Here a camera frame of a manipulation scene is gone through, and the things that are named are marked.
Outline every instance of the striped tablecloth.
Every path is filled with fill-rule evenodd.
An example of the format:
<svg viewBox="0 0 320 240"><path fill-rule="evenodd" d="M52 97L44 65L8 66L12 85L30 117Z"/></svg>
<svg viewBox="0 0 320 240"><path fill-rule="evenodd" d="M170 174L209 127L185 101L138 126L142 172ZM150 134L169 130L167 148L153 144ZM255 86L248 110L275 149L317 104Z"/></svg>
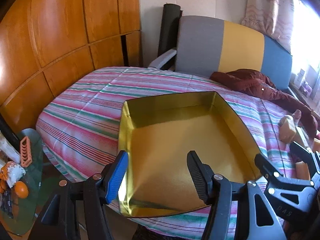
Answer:
<svg viewBox="0 0 320 240"><path fill-rule="evenodd" d="M216 91L246 124L261 152L285 176L294 176L288 145L278 140L285 110L205 78L136 67L106 67L86 75L55 98L40 114L36 129L49 160L71 181L101 172L117 155L117 136L123 102L170 93ZM118 211L116 202L110 207ZM210 208L163 218L133 219L165 235L200 239ZM231 210L229 238L236 224L236 203Z"/></svg>

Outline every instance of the gold tray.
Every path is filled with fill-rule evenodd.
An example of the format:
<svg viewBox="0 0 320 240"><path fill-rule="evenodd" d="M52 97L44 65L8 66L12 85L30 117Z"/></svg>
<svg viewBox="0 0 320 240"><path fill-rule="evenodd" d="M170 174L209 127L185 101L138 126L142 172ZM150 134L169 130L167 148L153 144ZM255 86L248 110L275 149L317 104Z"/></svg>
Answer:
<svg viewBox="0 0 320 240"><path fill-rule="evenodd" d="M260 176L259 147L236 112L216 92L177 93L124 102L118 150L129 165L118 192L127 217L157 217L205 206L187 168L195 150L202 163L230 181Z"/></svg>

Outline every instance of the orange plastic holder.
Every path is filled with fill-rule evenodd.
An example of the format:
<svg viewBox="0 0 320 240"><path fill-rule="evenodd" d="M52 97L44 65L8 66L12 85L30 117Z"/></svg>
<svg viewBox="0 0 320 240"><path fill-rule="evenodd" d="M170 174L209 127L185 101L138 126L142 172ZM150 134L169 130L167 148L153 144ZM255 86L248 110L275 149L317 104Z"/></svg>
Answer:
<svg viewBox="0 0 320 240"><path fill-rule="evenodd" d="M28 136L20 141L20 159L22 167L28 167L32 163L31 144Z"/></svg>

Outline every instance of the white wall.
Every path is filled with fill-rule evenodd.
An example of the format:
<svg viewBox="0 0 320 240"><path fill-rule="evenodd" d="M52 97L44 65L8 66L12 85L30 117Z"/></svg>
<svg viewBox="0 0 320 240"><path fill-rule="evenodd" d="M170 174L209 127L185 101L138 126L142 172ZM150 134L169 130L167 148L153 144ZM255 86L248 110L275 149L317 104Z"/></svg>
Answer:
<svg viewBox="0 0 320 240"><path fill-rule="evenodd" d="M180 5L183 15L209 16L240 23L247 0L140 0L144 66L148 66L157 57L165 3Z"/></svg>

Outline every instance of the orange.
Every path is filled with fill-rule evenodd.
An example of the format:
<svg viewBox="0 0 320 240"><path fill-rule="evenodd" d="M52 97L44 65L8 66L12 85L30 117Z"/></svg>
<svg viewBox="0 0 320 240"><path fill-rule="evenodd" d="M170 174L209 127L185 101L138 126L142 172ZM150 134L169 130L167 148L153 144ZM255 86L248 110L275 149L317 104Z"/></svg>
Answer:
<svg viewBox="0 0 320 240"><path fill-rule="evenodd" d="M19 198L26 198L29 195L28 188L22 181L16 182L16 184L14 185L14 191Z"/></svg>
<svg viewBox="0 0 320 240"><path fill-rule="evenodd" d="M0 187L3 188L4 190L6 190L8 188L8 185L5 182L5 180L3 180L3 179L0 180Z"/></svg>

